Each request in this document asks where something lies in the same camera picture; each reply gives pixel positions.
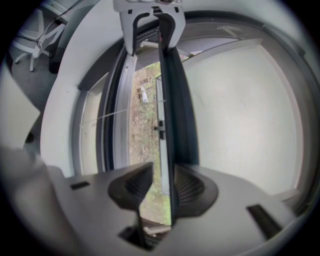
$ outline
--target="chair leg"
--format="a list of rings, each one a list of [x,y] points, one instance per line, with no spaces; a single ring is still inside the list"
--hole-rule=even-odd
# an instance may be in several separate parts
[[[52,57],[52,54],[50,52],[48,52],[47,50],[43,50],[42,53],[47,55],[49,58]]]
[[[35,58],[34,58],[34,55],[32,54],[31,60],[30,60],[30,72],[33,72],[35,70],[34,62],[35,62]]]
[[[22,53],[19,57],[14,60],[14,63],[17,64],[24,56],[27,56],[27,53]]]

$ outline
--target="outdoor ground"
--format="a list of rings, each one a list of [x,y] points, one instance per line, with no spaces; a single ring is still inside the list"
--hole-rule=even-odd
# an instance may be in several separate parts
[[[171,225],[170,198],[162,194],[159,135],[154,130],[158,125],[156,78],[160,75],[159,62],[134,73],[129,116],[129,158],[130,165],[153,162],[153,184],[140,205],[140,216]],[[141,86],[146,91],[148,103],[143,103],[139,97]]]

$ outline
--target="grass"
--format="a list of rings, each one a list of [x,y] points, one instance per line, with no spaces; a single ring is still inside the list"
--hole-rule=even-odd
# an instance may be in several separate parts
[[[137,89],[142,81],[149,102],[156,101],[156,78],[161,75],[160,63],[153,63],[134,73],[131,105],[141,105]],[[141,217],[163,225],[171,225],[170,198],[162,194],[157,104],[146,104],[130,112],[130,164],[153,162],[153,184],[140,205]]]

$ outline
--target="glass pane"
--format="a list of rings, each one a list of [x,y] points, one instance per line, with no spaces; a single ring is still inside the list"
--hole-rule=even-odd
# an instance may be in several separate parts
[[[98,173],[97,151],[96,151],[96,135],[97,121],[101,95],[107,74],[100,79],[91,90],[88,91],[80,130],[80,147],[81,147],[81,169],[83,175],[91,175]]]
[[[129,161],[130,165],[153,162],[153,184],[140,205],[140,216],[171,225],[170,197],[162,190],[159,132],[155,130],[159,121],[156,78],[160,75],[160,62],[134,73],[129,115]]]

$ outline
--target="black rubber mount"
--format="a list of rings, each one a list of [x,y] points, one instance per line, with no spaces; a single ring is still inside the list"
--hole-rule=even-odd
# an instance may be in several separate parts
[[[132,34],[132,56],[135,55],[136,49],[137,49],[137,36],[138,36],[138,21],[142,18],[148,17],[150,13],[141,13],[137,17],[135,17],[133,21],[133,34]]]
[[[113,180],[108,188],[109,196],[122,209],[139,213],[139,205],[153,182],[153,163],[145,165]]]
[[[190,168],[175,166],[175,217],[197,217],[208,210],[218,197],[218,187],[209,178]]]

